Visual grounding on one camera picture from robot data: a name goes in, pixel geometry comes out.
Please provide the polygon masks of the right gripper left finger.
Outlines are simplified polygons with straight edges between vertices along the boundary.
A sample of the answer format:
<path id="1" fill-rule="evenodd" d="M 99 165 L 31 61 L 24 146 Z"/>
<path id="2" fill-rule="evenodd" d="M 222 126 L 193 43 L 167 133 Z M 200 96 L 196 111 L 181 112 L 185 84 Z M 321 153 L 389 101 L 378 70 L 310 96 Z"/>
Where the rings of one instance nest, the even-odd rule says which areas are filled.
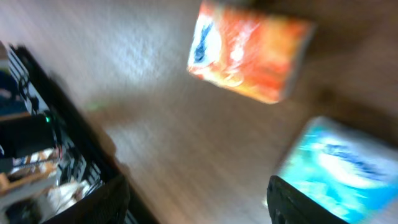
<path id="1" fill-rule="evenodd" d="M 44 224 L 123 224 L 129 200 L 129 184 L 119 175 Z"/>

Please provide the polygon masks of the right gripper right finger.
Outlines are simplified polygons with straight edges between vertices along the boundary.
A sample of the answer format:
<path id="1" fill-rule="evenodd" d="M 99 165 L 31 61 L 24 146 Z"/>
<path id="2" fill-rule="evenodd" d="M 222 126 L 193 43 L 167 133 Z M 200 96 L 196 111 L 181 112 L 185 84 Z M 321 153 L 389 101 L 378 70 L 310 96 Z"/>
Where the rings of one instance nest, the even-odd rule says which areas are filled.
<path id="1" fill-rule="evenodd" d="M 266 200 L 272 224 L 348 224 L 277 175 L 269 179 Z"/>

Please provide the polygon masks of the teal tissue pack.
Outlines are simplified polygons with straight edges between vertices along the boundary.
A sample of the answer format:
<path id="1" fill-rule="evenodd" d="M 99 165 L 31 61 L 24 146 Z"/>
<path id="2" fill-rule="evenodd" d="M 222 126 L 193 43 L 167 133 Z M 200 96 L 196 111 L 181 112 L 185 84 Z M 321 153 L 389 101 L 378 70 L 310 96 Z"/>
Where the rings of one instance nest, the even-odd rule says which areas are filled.
<path id="1" fill-rule="evenodd" d="M 397 198 L 397 148 L 326 117 L 311 119 L 278 176 L 348 223 Z"/>

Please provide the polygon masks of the orange tissue pack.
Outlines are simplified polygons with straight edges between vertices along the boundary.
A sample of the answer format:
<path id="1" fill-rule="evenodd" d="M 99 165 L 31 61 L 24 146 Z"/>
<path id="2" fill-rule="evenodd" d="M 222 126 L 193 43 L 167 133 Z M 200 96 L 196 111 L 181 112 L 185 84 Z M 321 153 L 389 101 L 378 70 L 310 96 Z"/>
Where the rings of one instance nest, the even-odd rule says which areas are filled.
<path id="1" fill-rule="evenodd" d="M 315 24 L 203 1 L 187 70 L 194 77 L 267 104 L 291 91 Z"/>

